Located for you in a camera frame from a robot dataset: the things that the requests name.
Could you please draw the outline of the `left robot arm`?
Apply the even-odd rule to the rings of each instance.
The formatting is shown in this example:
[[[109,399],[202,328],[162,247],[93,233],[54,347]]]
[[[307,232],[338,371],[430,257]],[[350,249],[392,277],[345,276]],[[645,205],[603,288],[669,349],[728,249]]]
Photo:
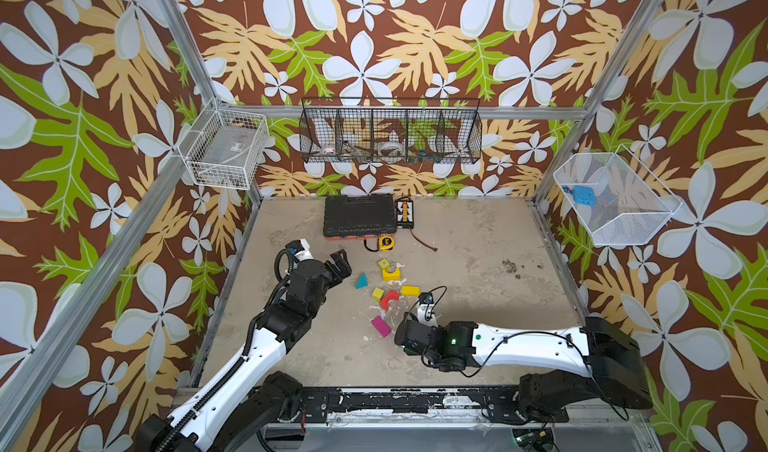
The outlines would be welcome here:
[[[190,399],[162,419],[151,416],[136,431],[138,451],[235,451],[269,423],[300,414],[302,385],[275,371],[309,331],[328,291],[352,274],[345,250],[315,259],[306,240],[277,254],[285,273],[262,311],[249,322],[240,350]]]

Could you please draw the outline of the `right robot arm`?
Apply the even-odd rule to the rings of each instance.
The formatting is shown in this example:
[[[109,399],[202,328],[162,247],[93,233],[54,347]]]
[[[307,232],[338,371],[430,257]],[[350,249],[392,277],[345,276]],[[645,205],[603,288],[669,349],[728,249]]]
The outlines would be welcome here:
[[[648,410],[652,399],[638,343],[599,317],[562,330],[504,329],[471,321],[427,325],[408,313],[394,342],[441,372],[466,377],[493,366],[545,370],[519,380],[515,403],[523,421],[551,418],[566,406],[601,399],[617,410]]]

